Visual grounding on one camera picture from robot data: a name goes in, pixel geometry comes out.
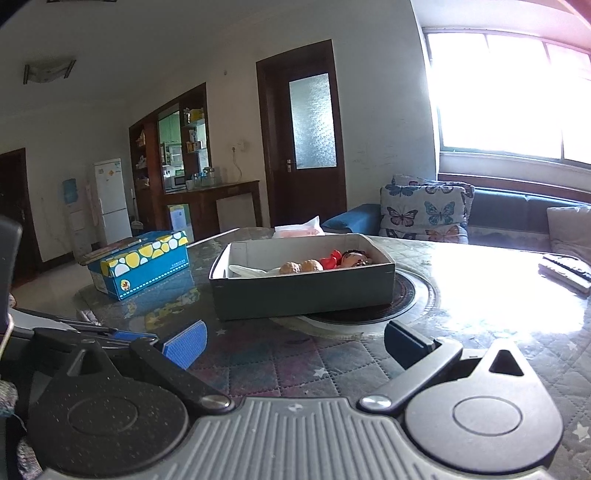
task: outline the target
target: gray ribbed plate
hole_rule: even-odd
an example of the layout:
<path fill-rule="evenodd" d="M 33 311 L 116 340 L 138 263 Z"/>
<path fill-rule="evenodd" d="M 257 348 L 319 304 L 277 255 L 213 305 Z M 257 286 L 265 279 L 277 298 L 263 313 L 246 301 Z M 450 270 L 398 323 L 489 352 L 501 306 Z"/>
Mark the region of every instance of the gray ribbed plate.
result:
<path fill-rule="evenodd" d="M 68 478 L 54 471 L 40 477 Z M 354 410 L 345 398 L 249 397 L 228 415 L 200 419 L 165 461 L 119 478 L 465 480 L 469 476 L 439 467 L 417 451 L 398 423 Z M 539 469 L 521 478 L 551 476 Z"/>

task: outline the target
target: white refrigerator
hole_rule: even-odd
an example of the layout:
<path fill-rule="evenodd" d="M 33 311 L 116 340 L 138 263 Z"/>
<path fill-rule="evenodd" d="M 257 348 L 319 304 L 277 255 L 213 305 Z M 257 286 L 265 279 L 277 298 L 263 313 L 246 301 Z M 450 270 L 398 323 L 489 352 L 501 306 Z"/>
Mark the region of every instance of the white refrigerator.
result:
<path fill-rule="evenodd" d="M 105 247 L 132 236 L 121 159 L 95 163 L 90 188 L 101 246 Z"/>

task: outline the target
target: door frame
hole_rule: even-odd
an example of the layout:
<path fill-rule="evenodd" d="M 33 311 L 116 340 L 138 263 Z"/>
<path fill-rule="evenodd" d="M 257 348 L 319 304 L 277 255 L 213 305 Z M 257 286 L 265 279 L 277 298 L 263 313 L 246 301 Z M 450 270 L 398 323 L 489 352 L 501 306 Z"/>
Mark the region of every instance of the door frame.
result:
<path fill-rule="evenodd" d="M 25 222 L 23 228 L 27 228 L 31 234 L 33 241 L 33 264 L 35 266 L 35 273 L 43 271 L 43 260 L 41 259 L 41 252 L 39 251 L 39 243 L 37 242 L 37 233 L 35 231 L 35 223 L 33 222 L 33 211 L 31 210 L 31 200 L 29 198 L 29 184 L 27 176 L 27 152 L 25 148 L 19 148 L 10 152 L 0 154 L 0 163 L 6 161 L 8 156 L 18 156 L 18 161 L 21 166 L 23 185 L 24 189 L 24 207 L 25 207 Z"/>
<path fill-rule="evenodd" d="M 267 177 L 267 198 L 272 227 L 277 225 L 278 218 L 278 193 L 275 191 L 272 159 L 277 157 L 279 149 L 276 142 L 278 128 L 275 122 L 272 81 L 270 80 L 270 77 L 273 72 L 302 61 L 323 61 L 327 65 L 330 97 L 333 109 L 333 123 L 335 128 L 336 168 L 338 175 L 337 185 L 327 186 L 327 188 L 334 189 L 335 195 L 339 201 L 340 209 L 343 212 L 347 211 L 345 153 L 343 149 L 343 131 L 340 122 L 339 89 L 336 80 L 335 54 L 333 51 L 332 40 L 325 40 L 286 51 L 256 63 L 259 107 L 261 110 L 262 145 L 265 158 L 265 174 Z"/>

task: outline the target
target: wooden door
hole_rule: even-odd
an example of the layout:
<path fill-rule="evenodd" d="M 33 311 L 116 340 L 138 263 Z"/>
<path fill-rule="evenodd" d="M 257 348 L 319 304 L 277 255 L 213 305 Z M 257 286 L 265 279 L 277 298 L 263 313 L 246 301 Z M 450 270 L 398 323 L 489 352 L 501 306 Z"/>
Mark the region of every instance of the wooden door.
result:
<path fill-rule="evenodd" d="M 41 264 L 29 203 L 25 162 L 24 149 L 0 155 L 0 215 L 22 225 L 13 284 L 32 280 L 39 272 Z"/>
<path fill-rule="evenodd" d="M 332 42 L 257 65 L 273 225 L 321 222 L 346 211 L 339 100 Z"/>

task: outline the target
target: ceiling light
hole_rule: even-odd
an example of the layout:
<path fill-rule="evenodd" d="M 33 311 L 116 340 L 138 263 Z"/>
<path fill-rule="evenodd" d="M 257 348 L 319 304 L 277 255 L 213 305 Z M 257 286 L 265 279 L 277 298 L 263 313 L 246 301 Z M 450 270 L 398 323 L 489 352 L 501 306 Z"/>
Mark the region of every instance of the ceiling light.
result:
<path fill-rule="evenodd" d="M 48 83 L 58 78 L 68 78 L 76 59 L 50 60 L 41 62 L 31 62 L 25 65 L 23 84 L 28 82 Z"/>

